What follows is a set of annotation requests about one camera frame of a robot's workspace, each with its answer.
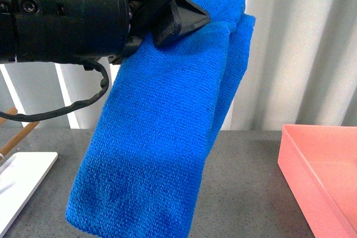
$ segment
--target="black cable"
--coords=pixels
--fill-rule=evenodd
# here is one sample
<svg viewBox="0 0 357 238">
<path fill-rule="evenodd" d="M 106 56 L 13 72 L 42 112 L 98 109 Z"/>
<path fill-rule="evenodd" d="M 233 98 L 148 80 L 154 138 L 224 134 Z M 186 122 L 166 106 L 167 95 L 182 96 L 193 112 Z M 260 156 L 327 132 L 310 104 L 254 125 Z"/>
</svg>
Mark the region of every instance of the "black cable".
<svg viewBox="0 0 357 238">
<path fill-rule="evenodd" d="M 79 100 L 72 103 L 70 106 L 66 106 L 53 111 L 48 111 L 46 113 L 33 114 L 33 115 L 26 115 L 26 114 L 11 115 L 0 111 L 0 117 L 8 120 L 18 121 L 18 122 L 36 122 L 36 121 L 47 120 L 61 115 L 65 115 L 95 103 L 107 92 L 109 88 L 109 76 L 106 69 L 104 68 L 103 65 L 101 65 L 100 63 L 94 60 L 77 59 L 76 62 L 73 63 L 83 65 L 87 68 L 94 69 L 103 75 L 103 79 L 100 82 L 100 86 L 102 88 L 100 92 L 98 92 L 88 100 Z"/>
</svg>

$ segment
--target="blue microfiber cloth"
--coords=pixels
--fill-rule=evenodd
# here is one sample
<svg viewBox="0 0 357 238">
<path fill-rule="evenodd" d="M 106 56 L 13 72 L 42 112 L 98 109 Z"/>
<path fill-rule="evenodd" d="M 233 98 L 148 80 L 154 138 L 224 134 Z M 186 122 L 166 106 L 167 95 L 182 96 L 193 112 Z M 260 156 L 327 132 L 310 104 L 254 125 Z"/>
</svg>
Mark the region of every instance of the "blue microfiber cloth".
<svg viewBox="0 0 357 238">
<path fill-rule="evenodd" d="M 205 160 L 246 71 L 245 0 L 193 0 L 212 22 L 164 48 L 149 34 L 122 64 L 66 219 L 100 237 L 186 238 Z"/>
</svg>

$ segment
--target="folded towel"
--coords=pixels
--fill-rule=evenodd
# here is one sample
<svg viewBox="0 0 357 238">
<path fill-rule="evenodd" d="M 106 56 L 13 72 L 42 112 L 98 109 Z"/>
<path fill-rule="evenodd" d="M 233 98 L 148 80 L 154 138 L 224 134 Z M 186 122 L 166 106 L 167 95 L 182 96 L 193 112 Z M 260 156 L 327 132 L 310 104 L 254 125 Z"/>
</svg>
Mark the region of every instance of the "folded towel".
<svg viewBox="0 0 357 238">
<path fill-rule="evenodd" d="M 202 171 L 246 71 L 245 0 L 193 0 L 212 22 L 122 64 L 69 196 L 66 219 L 100 237 L 187 237 Z"/>
</svg>

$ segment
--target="screw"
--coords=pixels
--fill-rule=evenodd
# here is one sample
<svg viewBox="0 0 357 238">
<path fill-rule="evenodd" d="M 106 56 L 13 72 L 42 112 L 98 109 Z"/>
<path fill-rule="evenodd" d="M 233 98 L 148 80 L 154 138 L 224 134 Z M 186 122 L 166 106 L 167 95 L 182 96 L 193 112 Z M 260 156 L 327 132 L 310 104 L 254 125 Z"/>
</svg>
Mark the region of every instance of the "screw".
<svg viewBox="0 0 357 238">
<path fill-rule="evenodd" d="M 27 13 L 36 13 L 37 12 L 37 4 L 33 0 L 24 0 L 22 1 L 22 9 Z"/>
</svg>

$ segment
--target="black motor housing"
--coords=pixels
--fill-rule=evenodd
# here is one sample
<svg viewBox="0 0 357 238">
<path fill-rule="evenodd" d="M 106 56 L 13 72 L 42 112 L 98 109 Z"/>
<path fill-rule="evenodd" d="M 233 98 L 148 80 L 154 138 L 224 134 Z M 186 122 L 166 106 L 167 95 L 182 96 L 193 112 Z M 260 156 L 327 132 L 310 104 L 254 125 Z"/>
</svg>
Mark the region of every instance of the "black motor housing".
<svg viewBox="0 0 357 238">
<path fill-rule="evenodd" d="M 129 31 L 126 0 L 0 0 L 0 11 L 0 64 L 117 55 Z"/>
</svg>

